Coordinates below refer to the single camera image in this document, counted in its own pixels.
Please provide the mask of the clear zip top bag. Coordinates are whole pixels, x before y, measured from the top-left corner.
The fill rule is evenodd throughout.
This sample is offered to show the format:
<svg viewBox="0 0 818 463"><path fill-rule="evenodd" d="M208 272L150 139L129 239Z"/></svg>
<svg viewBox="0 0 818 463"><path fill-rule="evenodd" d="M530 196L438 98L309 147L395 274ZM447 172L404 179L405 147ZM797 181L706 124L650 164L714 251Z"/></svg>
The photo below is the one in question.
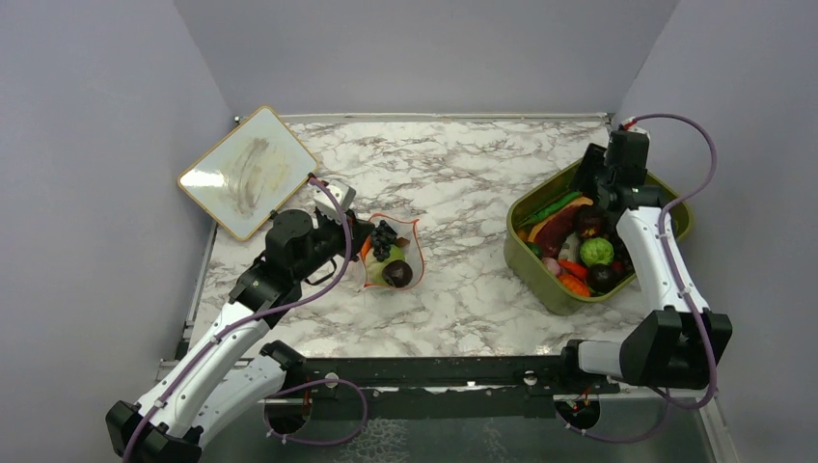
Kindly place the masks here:
<svg viewBox="0 0 818 463"><path fill-rule="evenodd" d="M418 235L419 220L398 220L376 213L369 221L375 228L360 252L363 288L413 289L421 282L425 272Z"/></svg>

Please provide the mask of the green cabbage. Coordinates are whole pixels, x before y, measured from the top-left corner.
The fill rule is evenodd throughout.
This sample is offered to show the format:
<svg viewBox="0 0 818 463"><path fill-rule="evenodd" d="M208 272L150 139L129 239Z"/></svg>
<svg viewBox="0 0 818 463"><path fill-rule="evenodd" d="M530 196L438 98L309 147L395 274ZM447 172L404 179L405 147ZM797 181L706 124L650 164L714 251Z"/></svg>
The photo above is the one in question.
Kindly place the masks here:
<svg viewBox="0 0 818 463"><path fill-rule="evenodd" d="M392 247L390 256L383 262L379 262L373 256L373 251L370 250L367 256L367 260L364 262L366 274L367 274L367 282L369 285L376 285L376 286L385 286L386 284L381 278L381 271L383 270L384 266L390 263L393 260L405 260L405 254L401 248L398 248L396 245Z"/></svg>

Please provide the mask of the dark purple mangosteen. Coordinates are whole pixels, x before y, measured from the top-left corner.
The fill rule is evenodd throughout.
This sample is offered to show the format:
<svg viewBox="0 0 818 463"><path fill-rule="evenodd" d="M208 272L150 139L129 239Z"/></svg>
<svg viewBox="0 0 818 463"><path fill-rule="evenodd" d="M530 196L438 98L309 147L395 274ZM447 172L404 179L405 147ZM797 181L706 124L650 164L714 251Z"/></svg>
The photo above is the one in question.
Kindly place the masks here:
<svg viewBox="0 0 818 463"><path fill-rule="evenodd" d="M412 282L414 271L405 260L393 260L384 266L381 278L387 286L404 288Z"/></svg>

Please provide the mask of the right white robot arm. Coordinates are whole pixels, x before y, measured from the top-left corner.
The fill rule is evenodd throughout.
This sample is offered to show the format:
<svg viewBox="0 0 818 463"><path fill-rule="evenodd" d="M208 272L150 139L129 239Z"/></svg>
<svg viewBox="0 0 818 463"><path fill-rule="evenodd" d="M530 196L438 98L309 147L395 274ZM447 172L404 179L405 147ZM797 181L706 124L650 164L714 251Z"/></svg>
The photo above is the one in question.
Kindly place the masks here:
<svg viewBox="0 0 818 463"><path fill-rule="evenodd" d="M677 203L649 182L648 151L646 134L615 130L606 147L588 147L571 180L571 188L608 214L649 309L622 342L573 342L576 356L556 369L559 384L571 393L590 385L595 374L651 388L713 387L732 335L729 317L710 310L687 271L669 213Z"/></svg>

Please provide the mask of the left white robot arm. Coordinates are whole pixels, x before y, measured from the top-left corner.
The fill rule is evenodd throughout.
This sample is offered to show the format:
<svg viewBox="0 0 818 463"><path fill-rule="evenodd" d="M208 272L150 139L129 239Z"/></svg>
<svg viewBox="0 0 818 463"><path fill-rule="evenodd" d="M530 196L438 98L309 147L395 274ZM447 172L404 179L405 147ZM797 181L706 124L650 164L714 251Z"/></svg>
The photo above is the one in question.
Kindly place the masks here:
<svg viewBox="0 0 818 463"><path fill-rule="evenodd" d="M351 210L344 220L298 209L275 215L264 250L205 334L148 392L107 412L115 453L125 462L197 462L251 405L321 384L307 375L305 357L281 341L266 344L244 369L233 367L287 312L333 288L374 228Z"/></svg>

